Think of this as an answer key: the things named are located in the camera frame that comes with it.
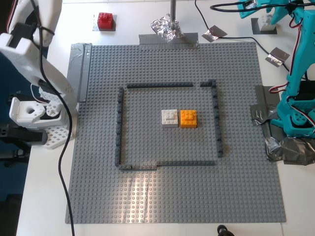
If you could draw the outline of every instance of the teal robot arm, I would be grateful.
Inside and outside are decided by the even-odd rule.
[[[248,0],[240,0],[246,4],[238,5],[239,9],[249,5]],[[254,5],[250,8],[277,3],[289,3],[288,0],[252,0]],[[245,18],[255,11],[241,12],[241,18]],[[277,23],[288,14],[285,7],[275,7],[272,24]],[[271,123],[283,128],[291,137],[315,138],[315,91],[313,97],[301,96],[301,80],[308,68],[315,63],[315,10],[304,10],[297,7],[291,17],[298,24],[301,23],[300,39],[297,45],[291,72],[287,76],[287,86],[281,95],[281,101],[277,106],[280,119],[273,119]]]

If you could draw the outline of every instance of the white table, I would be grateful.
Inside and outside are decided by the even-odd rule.
[[[220,0],[199,1],[209,26],[217,25],[228,36],[251,36],[251,18],[241,19],[238,13],[219,13],[209,9]],[[94,45],[130,45],[139,43],[139,34],[153,33],[149,24],[170,10],[169,2],[80,3],[64,4],[56,35],[49,48],[48,60],[67,75],[72,43]],[[94,32],[93,14],[111,12],[118,15],[116,32]],[[265,14],[263,10],[252,17]],[[198,32],[199,42],[206,31],[193,1],[177,3],[177,19],[183,32]],[[278,35],[254,35],[268,51],[276,46],[292,54],[296,29],[288,26],[286,16],[277,25]],[[217,40],[228,42],[235,40]],[[285,83],[287,72],[265,61],[266,54],[257,47],[262,81],[265,86]],[[312,78],[315,70],[309,72]],[[62,171],[69,182],[74,141],[65,153]],[[46,150],[33,147],[24,189],[17,236],[69,236],[70,225],[64,223],[66,199],[58,176],[57,164],[62,147]],[[314,235],[315,165],[291,166],[277,163],[287,222],[261,224],[226,224],[236,236]],[[78,236],[215,236],[218,224],[88,224],[75,225]]]

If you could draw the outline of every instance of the orange lego brick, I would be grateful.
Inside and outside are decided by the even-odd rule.
[[[181,110],[181,128],[196,128],[197,112],[196,110]]]

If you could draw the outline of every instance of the metal pole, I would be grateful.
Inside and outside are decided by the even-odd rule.
[[[171,28],[175,29],[175,18],[176,18],[176,0],[171,0]]]

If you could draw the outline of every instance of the red lego brick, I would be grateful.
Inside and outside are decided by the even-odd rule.
[[[98,28],[101,29],[106,29],[106,30],[111,30],[113,27],[113,14],[112,13],[99,13],[98,19],[97,19],[97,25]]]

